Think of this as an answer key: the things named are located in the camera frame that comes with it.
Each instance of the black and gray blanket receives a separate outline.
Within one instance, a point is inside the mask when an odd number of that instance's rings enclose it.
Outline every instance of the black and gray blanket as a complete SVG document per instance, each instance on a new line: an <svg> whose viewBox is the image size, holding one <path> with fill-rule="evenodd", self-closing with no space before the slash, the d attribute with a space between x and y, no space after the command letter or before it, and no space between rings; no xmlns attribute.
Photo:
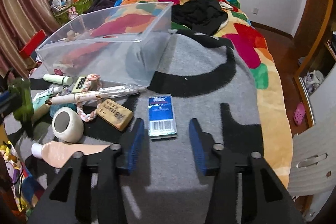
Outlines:
<svg viewBox="0 0 336 224"><path fill-rule="evenodd" d="M42 79L45 73L43 66L33 73L33 97L50 86ZM232 151L263 154L253 77L230 40L179 30L171 35L148 91L116 101L132 110L135 118L142 118L148 128L148 97L157 94L173 96L178 136L161 141L146 138L136 171L120 178L128 222L204 223L213 178L202 177L196 171L189 121L197 118L203 131ZM93 108L84 106L86 113ZM84 124L80 143L118 142L122 134L100 117ZM53 180L57 170L34 158L31 146L34 142L58 141L50 125L51 117L45 115L34 124L34 137L30 139L12 115L5 119L9 139L43 187Z"/></svg>

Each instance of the white pen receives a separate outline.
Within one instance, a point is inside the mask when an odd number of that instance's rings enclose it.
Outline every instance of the white pen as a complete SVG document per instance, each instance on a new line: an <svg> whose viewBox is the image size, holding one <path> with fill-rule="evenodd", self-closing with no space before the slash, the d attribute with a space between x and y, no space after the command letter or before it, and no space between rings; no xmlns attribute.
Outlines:
<svg viewBox="0 0 336 224"><path fill-rule="evenodd" d="M138 94L142 91L145 91L146 88L144 86L138 86L134 84L125 84L113 86L110 88L80 92L75 94L68 94L63 96L55 96L48 100L46 100L47 105L60 105L60 104L68 104L68 103L77 103L105 98L115 98L122 97L132 94Z"/></svg>

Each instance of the curtain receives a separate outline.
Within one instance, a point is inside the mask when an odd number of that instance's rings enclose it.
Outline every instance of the curtain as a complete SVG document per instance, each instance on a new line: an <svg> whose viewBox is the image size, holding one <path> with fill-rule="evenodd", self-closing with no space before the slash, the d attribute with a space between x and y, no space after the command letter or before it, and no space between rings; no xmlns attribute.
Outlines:
<svg viewBox="0 0 336 224"><path fill-rule="evenodd" d="M0 0L0 74L14 67L22 76L28 76L28 63L19 50L39 30L47 35L59 28L48 4L49 0Z"/></svg>

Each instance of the colorful bedspread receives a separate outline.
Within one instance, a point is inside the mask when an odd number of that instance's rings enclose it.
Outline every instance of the colorful bedspread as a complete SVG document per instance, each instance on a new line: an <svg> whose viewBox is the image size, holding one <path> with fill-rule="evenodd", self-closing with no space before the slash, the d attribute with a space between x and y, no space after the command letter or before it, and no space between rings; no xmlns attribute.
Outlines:
<svg viewBox="0 0 336 224"><path fill-rule="evenodd" d="M157 1L183 4L188 0L118 0L115 6ZM239 0L219 1L230 4L233 10L225 10L228 13L228 24L215 36L229 38L252 72L257 89L264 156L287 186L293 146L279 74L265 38L251 26L247 16L240 10ZM172 29L176 28L186 27L172 23Z"/></svg>

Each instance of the clear plastic box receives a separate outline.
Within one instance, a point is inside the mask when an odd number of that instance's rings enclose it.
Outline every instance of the clear plastic box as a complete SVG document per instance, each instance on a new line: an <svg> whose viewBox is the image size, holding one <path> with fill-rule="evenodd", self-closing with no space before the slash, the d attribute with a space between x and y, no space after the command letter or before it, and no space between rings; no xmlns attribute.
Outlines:
<svg viewBox="0 0 336 224"><path fill-rule="evenodd" d="M36 53L51 74L95 73L103 81L149 86L170 37L172 5L138 3L79 15Z"/></svg>

